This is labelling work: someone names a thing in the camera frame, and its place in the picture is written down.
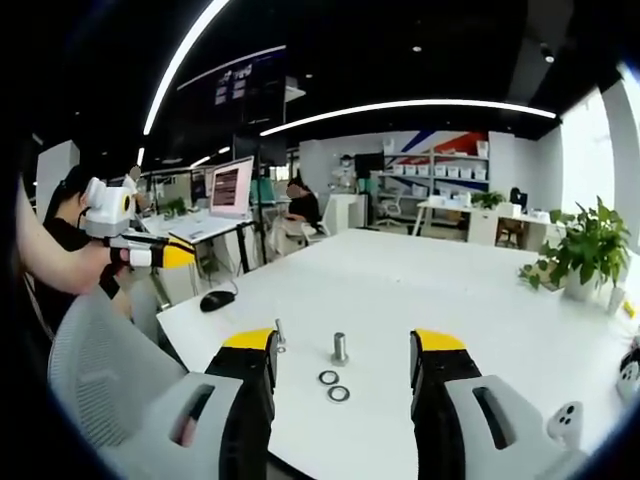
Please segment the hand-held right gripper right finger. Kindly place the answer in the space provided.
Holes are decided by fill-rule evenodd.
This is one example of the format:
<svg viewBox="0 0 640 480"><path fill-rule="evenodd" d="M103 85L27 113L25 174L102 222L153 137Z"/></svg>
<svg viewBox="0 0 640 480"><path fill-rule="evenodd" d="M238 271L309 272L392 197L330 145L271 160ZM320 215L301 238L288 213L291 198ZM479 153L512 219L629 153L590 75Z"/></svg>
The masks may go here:
<svg viewBox="0 0 640 480"><path fill-rule="evenodd" d="M421 479L571 479L584 408L550 419L496 375L482 375L466 346L436 331L410 333L411 419Z"/></svg>

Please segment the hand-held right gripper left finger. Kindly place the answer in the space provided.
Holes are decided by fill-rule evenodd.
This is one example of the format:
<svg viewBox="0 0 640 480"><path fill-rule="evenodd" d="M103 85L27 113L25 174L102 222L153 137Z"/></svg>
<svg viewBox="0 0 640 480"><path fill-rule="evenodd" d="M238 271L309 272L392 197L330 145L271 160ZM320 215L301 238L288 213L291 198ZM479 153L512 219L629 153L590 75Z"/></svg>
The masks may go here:
<svg viewBox="0 0 640 480"><path fill-rule="evenodd" d="M141 425L103 458L120 479L263 479L275 416L278 333L223 342L204 373L188 373L147 406Z"/></svg>

